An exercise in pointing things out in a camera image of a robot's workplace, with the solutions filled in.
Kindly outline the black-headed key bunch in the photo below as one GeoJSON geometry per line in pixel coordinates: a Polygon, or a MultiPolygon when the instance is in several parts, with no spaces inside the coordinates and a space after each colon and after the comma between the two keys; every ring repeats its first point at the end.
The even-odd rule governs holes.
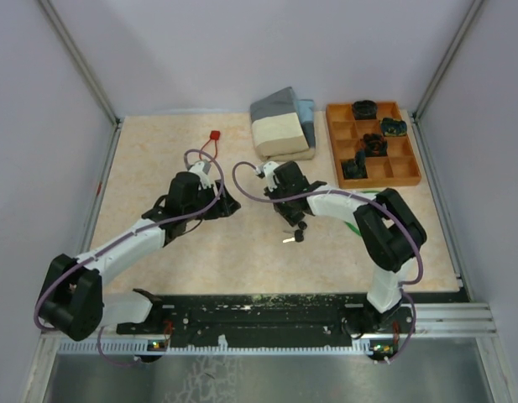
{"type": "Polygon", "coordinates": [[[288,238],[283,240],[283,243],[301,243],[305,239],[305,231],[307,229],[307,224],[303,221],[296,224],[296,229],[294,231],[285,231],[285,233],[289,234],[288,238]]]}

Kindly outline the green cable lock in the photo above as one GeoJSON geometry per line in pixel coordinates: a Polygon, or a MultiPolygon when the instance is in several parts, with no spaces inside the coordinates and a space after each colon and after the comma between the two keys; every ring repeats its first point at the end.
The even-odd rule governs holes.
{"type": "MultiPolygon", "coordinates": [[[[373,199],[379,193],[379,191],[378,190],[361,190],[361,193],[370,195],[370,198],[373,199]]],[[[350,222],[345,222],[345,224],[353,233],[355,233],[358,237],[361,237],[361,233],[355,225],[353,225],[350,222]]]]}

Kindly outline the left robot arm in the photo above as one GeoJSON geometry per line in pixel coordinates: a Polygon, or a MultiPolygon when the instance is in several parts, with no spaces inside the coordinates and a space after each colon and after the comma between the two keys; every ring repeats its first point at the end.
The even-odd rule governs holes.
{"type": "Polygon", "coordinates": [[[60,254],[48,268],[34,321],[44,330],[81,341],[98,328],[133,323],[148,333],[165,322],[159,300],[146,290],[104,295],[103,289],[142,258],[186,232],[191,221],[232,216],[241,207],[222,180],[180,172],[167,194],[123,234],[103,246],[71,257],[60,254]]]}

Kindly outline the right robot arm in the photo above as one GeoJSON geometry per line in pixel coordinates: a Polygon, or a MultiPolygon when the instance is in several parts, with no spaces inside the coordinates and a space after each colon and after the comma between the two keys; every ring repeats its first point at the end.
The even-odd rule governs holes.
{"type": "Polygon", "coordinates": [[[387,188],[371,196],[343,191],[324,181],[310,182],[294,161],[267,162],[255,172],[266,181],[264,194],[291,226],[312,215],[336,218],[357,228],[374,262],[367,293],[370,307],[364,319],[375,332],[387,330],[395,321],[393,308],[400,304],[408,268],[417,265],[415,281],[422,278],[420,250],[427,240],[425,229],[400,193],[387,188]]]}

